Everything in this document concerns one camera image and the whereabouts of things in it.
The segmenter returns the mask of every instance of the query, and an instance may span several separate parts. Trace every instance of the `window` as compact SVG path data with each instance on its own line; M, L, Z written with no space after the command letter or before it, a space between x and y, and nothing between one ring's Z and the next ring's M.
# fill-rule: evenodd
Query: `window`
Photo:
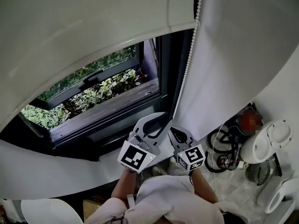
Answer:
M149 39L84 66L26 106L0 138L97 161L120 148L141 117L162 111L173 116L192 32Z

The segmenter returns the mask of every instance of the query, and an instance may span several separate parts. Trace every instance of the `gray basket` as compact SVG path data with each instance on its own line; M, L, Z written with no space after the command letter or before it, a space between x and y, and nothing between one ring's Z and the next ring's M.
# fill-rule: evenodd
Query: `gray basket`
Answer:
M250 182L254 182L257 185L264 184L269 176L270 176L270 163L268 160L257 163L257 164L249 164L246 169L246 178Z

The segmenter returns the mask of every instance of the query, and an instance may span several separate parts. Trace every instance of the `window frame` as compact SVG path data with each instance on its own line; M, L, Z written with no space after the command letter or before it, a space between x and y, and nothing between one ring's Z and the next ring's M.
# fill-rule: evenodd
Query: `window frame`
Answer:
M49 130L31 121L29 121L31 125L28 125L27 122L20 118L20 115L17 115L0 133L0 139L44 154L98 161L99 156L120 148L134 126L126 127L120 132L113 133L96 142L92 142L87 137L88 135L125 118L132 117L137 112L151 106L157 107L156 112L168 112L169 119L172 118L184 78L192 33L193 29L189 29L156 38L155 54L159 64L157 73L159 79L158 92L154 92L129 106L125 106L101 119L86 124L76 132L65 136L62 135L61 138L56 140L52 139Z
M124 72L129 70L137 65L142 65L143 62L143 42L137 43L135 45L136 48L136 57L132 57L125 62L122 62L114 67L111 67L105 71L98 70L95 71L86 77L84 77L81 81L77 84L73 85L71 88L66 89L65 91L60 92L57 96L52 98L50 101L43 101L39 98L35 98L32 100L29 105L35 106L40 109L44 110L51 110L56 106L60 105L64 101L72 98L73 96L85 91L88 88L93 87L96 84L105 81L106 79L115 76L118 73Z

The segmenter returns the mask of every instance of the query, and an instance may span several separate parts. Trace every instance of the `white shirt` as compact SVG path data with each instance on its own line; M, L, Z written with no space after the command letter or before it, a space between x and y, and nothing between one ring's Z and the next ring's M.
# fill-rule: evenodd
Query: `white shirt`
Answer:
M188 176L163 175L143 183L134 207L127 209L122 200L110 198L85 223L104 224L124 215L124 223L128 224L153 224L162 216L178 224L224 224L222 212L235 214L248 223L235 204L211 204L195 195Z

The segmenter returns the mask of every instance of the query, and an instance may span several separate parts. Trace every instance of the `forearm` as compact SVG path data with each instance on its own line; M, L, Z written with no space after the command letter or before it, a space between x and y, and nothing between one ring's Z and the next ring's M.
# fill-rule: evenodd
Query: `forearm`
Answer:
M213 189L205 180L199 168L195 169L191 175L195 193L201 198L205 199L210 203L218 202L218 198L214 193Z
M111 197L121 199L126 205L128 204L127 195L134 194L136 184L136 173L130 172L130 169L124 168L121 178L117 182Z

